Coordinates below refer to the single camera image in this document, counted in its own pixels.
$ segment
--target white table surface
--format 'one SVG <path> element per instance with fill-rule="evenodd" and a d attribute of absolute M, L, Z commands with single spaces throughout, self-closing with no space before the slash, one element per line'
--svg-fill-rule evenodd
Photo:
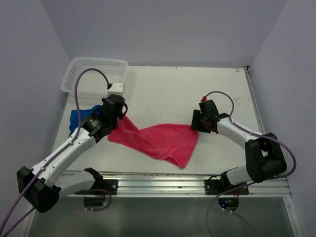
<path fill-rule="evenodd" d="M 129 67 L 123 96 L 128 104 L 127 116 L 141 129 L 160 123 L 191 124 L 200 99 L 213 90 L 224 91 L 235 100 L 236 121 L 259 130 L 243 69 Z M 209 98 L 214 100 L 219 113 L 230 112 L 230 101 L 224 95 Z M 101 98 L 80 98 L 79 104 L 81 109 L 90 109 L 102 102 Z M 54 150 L 68 138 L 70 113 L 75 109 L 74 97 L 69 95 Z M 67 170 L 93 167 L 105 172 L 220 174 L 243 164 L 244 150 L 237 144 L 219 134 L 199 133 L 194 153 L 184 169 L 109 142 L 105 137 Z"/>

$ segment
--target robotic arm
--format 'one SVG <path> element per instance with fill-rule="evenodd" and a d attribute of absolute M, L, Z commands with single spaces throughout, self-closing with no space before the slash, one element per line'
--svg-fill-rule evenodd
<path fill-rule="evenodd" d="M 220 192 L 248 181 L 260 183 L 286 171 L 286 162 L 279 144 L 265 138 L 258 138 L 258 136 L 248 134 L 238 128 L 251 130 L 236 122 L 238 127 L 234 125 L 228 114 L 219 114 L 213 100 L 201 101 L 199 107 L 200 110 L 194 110 L 193 112 L 192 130 L 221 134 L 245 150 L 246 165 L 221 174 L 221 179 L 218 181 Z M 277 139 L 272 133 L 264 136 Z"/>
<path fill-rule="evenodd" d="M 109 135 L 118 126 L 118 119 L 122 119 L 127 112 L 127 105 L 123 97 L 111 94 L 102 99 L 103 105 L 99 114 L 92 113 L 84 118 L 77 139 L 73 141 L 73 134 L 50 156 L 31 169 L 22 167 L 17 172 L 18 188 L 21 193 L 38 171 L 43 172 L 37 177 L 30 188 L 24 193 L 28 200 L 40 213 L 51 209 L 59 197 L 65 197 L 78 191 L 102 188 L 102 176 L 92 168 L 87 168 L 77 175 L 61 177 L 60 175 L 83 152 L 98 143 L 104 136 Z M 48 166 L 46 162 L 65 148 Z"/>

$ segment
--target pink towel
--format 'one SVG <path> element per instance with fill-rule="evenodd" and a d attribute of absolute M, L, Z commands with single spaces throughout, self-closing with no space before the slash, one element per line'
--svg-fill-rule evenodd
<path fill-rule="evenodd" d="M 123 144 L 155 159 L 164 159 L 186 167 L 198 141 L 198 132 L 190 125 L 158 124 L 138 130 L 125 116 L 108 136 L 110 142 Z"/>

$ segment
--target purple cable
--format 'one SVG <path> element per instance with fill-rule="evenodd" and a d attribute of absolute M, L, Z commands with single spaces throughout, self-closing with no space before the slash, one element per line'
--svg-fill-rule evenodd
<path fill-rule="evenodd" d="M 25 213 L 24 216 L 22 216 L 12 227 L 3 235 L 3 237 L 8 236 L 8 235 L 11 233 L 11 231 L 13 231 L 13 229 L 14 229 L 18 224 L 20 224 L 20 222 L 23 221 L 24 218 L 26 218 L 28 215 L 30 215 L 30 214 L 32 213 L 32 211 L 34 211 L 34 210 L 35 210 L 35 207 L 33 207 L 31 210 L 29 210 L 27 213 Z"/>
<path fill-rule="evenodd" d="M 291 169 L 288 173 L 286 173 L 286 174 L 284 174 L 284 175 L 279 175 L 279 176 L 273 177 L 273 178 L 271 178 L 271 179 L 280 179 L 280 178 L 285 178 L 285 177 L 291 175 L 291 174 L 295 171 L 295 169 L 296 169 L 297 162 L 296 162 L 295 155 L 294 155 L 293 152 L 290 150 L 290 148 L 289 148 L 287 145 L 285 145 L 283 142 L 281 142 L 281 141 L 279 141 L 279 140 L 277 140 L 277 139 L 274 139 L 274 138 L 271 138 L 271 137 L 267 137 L 267 136 L 265 136 L 265 135 L 261 135 L 261 134 L 257 134 L 257 133 L 248 131 L 247 129 L 245 129 L 245 128 L 239 126 L 237 123 L 233 122 L 232 115 L 233 115 L 233 112 L 234 112 L 234 109 L 235 109 L 235 104 L 234 104 L 233 99 L 232 99 L 228 94 L 226 94 L 225 92 L 222 92 L 222 91 L 212 91 L 212 92 L 206 94 L 206 97 L 209 96 L 210 94 L 213 94 L 213 93 L 223 94 L 223 95 L 227 96 L 227 97 L 229 98 L 229 100 L 231 101 L 231 103 L 232 103 L 232 110 L 231 110 L 231 112 L 230 112 L 230 114 L 229 114 L 229 120 L 230 120 L 230 122 L 231 122 L 234 126 L 236 126 L 236 127 L 239 128 L 240 130 L 242 130 L 242 131 L 244 131 L 244 132 L 246 132 L 246 133 L 248 133 L 248 134 L 252 134 L 252 135 L 254 135 L 254 136 L 256 136 L 256 137 L 261 137 L 261 138 L 264 138 L 264 139 L 273 141 L 273 142 L 275 142 L 275 143 L 277 143 L 277 144 L 283 146 L 283 147 L 290 153 L 290 155 L 292 156 L 292 159 L 293 159 L 293 167 L 292 167 L 292 169 Z M 251 182 L 251 183 L 249 183 L 249 184 L 245 184 L 245 185 L 242 185 L 242 186 L 233 188 L 233 189 L 231 189 L 231 190 L 227 190 L 227 191 L 225 191 L 225 192 L 222 192 L 221 194 L 217 195 L 217 196 L 213 199 L 213 201 L 209 204 L 209 206 L 207 207 L 207 211 L 206 211 L 206 226 L 207 226 L 208 232 L 210 233 L 210 235 L 211 235 L 212 237 L 214 236 L 214 234 L 213 234 L 213 232 L 212 232 L 212 230 L 211 230 L 211 228 L 210 228 L 210 226 L 209 226 L 209 224 L 208 224 L 208 222 L 209 222 L 208 214 L 209 214 L 209 211 L 210 211 L 212 205 L 214 204 L 214 202 L 215 202 L 221 195 L 225 195 L 225 194 L 232 193 L 232 192 L 234 192 L 234 191 L 237 191 L 237 190 L 239 190 L 239 189 L 248 187 L 248 186 L 253 185 L 253 184 L 255 184 L 255 182 Z M 239 216 L 241 219 L 243 219 L 243 220 L 249 225 L 249 227 L 251 228 L 252 236 L 254 237 L 254 236 L 255 236 L 255 232 L 254 232 L 254 229 L 253 229 L 252 225 L 251 225 L 242 215 L 240 215 L 240 214 L 238 214 L 238 213 L 236 213 L 236 212 L 233 212 L 233 213 L 234 213 L 235 215 Z"/>
<path fill-rule="evenodd" d="M 111 201 L 112 201 L 112 196 L 111 196 L 110 192 L 108 192 L 108 191 L 106 191 L 104 189 L 91 189 L 91 190 L 86 190 L 86 191 L 88 191 L 88 192 L 104 192 L 105 194 L 109 195 L 109 198 L 110 198 L 108 204 L 106 204 L 105 206 L 103 206 L 101 208 L 98 208 L 98 209 L 95 209 L 95 210 L 87 208 L 87 210 L 89 210 L 89 211 L 93 211 L 93 212 L 94 211 L 102 211 L 105 208 L 107 208 L 110 205 Z"/>
<path fill-rule="evenodd" d="M 76 102 L 76 108 L 77 108 L 77 113 L 78 113 L 78 121 L 79 121 L 79 124 L 78 124 L 78 129 L 77 129 L 77 132 L 76 134 L 74 135 L 73 139 L 71 140 L 71 142 L 74 142 L 78 135 L 79 135 L 79 132 L 80 132 L 80 128 L 81 128 L 81 113 L 80 113 L 80 108 L 79 108 L 79 102 L 78 102 L 78 83 L 79 83 L 79 80 L 81 79 L 82 75 L 85 74 L 86 72 L 88 71 L 96 71 L 96 72 L 99 72 L 105 79 L 105 81 L 107 82 L 107 85 L 108 85 L 108 89 L 110 88 L 110 83 L 109 83 L 109 80 L 107 79 L 107 77 L 103 74 L 103 72 L 101 72 L 99 69 L 96 69 L 96 68 L 88 68 L 88 69 L 85 69 L 83 70 L 77 80 L 76 80 L 76 84 L 75 84 L 75 102 Z M 63 148 L 61 148 L 55 155 L 53 155 L 44 165 L 43 165 L 43 168 L 46 168 L 56 157 L 58 157 L 63 151 L 65 151 L 68 147 L 70 147 L 70 144 L 68 143 L 67 145 L 65 145 Z M 6 223 L 8 222 L 8 219 L 9 217 L 11 216 L 14 208 L 16 207 L 16 205 L 19 203 L 19 201 L 21 200 L 21 198 L 23 197 L 23 195 L 25 194 L 25 192 L 30 188 L 30 186 L 35 182 L 35 180 L 39 177 L 39 175 L 42 173 L 42 170 L 39 170 L 37 172 L 37 174 L 33 177 L 33 179 L 31 179 L 31 181 L 27 184 L 27 186 L 23 189 L 23 191 L 20 193 L 20 195 L 18 196 L 18 198 L 15 200 L 15 202 L 13 203 L 12 207 L 9 209 L 7 215 L 5 216 L 1 226 L 0 226 L 0 236 L 4 230 L 4 227 L 6 225 Z"/>

